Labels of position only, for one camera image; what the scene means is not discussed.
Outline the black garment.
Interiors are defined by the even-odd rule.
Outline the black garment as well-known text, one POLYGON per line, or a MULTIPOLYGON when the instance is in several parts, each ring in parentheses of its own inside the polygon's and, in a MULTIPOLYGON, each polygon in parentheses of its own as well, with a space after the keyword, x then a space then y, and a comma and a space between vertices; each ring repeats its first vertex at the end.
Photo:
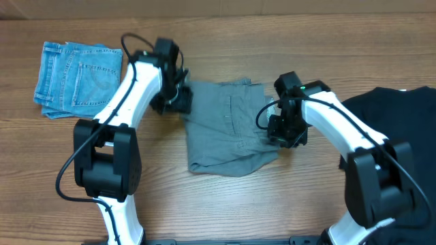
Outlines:
MULTIPOLYGON (((414 180, 424 191, 435 212, 435 88, 423 86, 410 91, 377 87, 343 101, 343 105, 372 129, 390 140, 406 141, 414 156, 414 180)), ((420 206, 398 224, 420 224, 428 211, 420 206)), ((426 230, 382 229, 367 244, 435 245, 435 220, 426 230)))

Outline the folded blue denim jeans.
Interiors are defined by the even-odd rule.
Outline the folded blue denim jeans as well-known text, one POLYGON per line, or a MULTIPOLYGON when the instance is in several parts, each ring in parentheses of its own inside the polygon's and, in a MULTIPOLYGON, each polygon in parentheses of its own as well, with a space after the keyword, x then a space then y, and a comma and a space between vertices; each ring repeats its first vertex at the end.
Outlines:
POLYGON ((33 101, 49 119, 93 118, 116 93, 122 60, 103 44, 45 42, 33 101))

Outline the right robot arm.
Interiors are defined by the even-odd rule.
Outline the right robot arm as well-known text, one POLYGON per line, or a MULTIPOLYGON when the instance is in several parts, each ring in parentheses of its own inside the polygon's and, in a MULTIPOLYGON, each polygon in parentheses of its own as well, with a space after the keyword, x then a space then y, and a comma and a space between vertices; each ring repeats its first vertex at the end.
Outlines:
POLYGON ((354 116, 321 81, 302 84, 295 72, 274 83, 281 109, 267 126, 282 148, 307 143, 315 127, 340 152, 345 172, 344 216, 321 234, 319 244, 364 244, 381 228, 418 205, 411 181, 414 160, 407 142, 392 142, 354 116))

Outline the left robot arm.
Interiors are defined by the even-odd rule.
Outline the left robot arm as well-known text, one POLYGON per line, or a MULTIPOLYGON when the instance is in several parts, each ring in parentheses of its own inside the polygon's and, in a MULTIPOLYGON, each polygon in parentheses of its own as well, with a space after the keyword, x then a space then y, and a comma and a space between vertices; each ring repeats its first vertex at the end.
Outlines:
POLYGON ((134 199, 142 174, 136 130, 146 109, 189 114, 193 97, 185 86, 183 53, 173 40, 159 37, 150 52, 127 57, 127 73, 108 105, 93 120, 76 123, 70 159, 85 201, 102 213, 107 244, 146 242, 134 199))

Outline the grey shorts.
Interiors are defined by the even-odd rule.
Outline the grey shorts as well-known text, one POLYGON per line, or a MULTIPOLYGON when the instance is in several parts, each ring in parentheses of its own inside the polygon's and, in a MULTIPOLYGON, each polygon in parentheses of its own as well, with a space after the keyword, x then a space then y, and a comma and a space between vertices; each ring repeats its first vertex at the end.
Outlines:
POLYGON ((249 78, 233 82, 190 81, 191 112, 183 116, 189 171, 241 177, 278 159, 279 146, 260 127, 261 109, 271 101, 263 84, 249 78))

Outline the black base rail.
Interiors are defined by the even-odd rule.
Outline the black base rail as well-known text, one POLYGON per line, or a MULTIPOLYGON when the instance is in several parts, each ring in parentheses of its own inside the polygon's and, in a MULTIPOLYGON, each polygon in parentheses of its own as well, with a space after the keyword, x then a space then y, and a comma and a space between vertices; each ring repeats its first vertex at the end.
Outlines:
POLYGON ((140 245, 317 245, 320 237, 316 235, 292 236, 286 239, 266 240, 197 240, 177 241, 167 240, 144 240, 140 245))

